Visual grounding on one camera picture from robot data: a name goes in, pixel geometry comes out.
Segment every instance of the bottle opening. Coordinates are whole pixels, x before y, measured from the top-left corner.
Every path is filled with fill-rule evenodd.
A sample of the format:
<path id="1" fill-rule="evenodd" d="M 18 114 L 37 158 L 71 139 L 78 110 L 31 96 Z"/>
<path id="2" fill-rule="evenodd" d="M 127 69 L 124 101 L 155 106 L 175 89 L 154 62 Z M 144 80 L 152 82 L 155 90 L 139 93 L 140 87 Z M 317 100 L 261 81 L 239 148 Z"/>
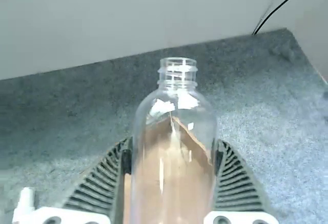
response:
<path id="1" fill-rule="evenodd" d="M 196 60 L 187 57 L 166 57 L 160 60 L 160 87 L 196 87 Z"/>

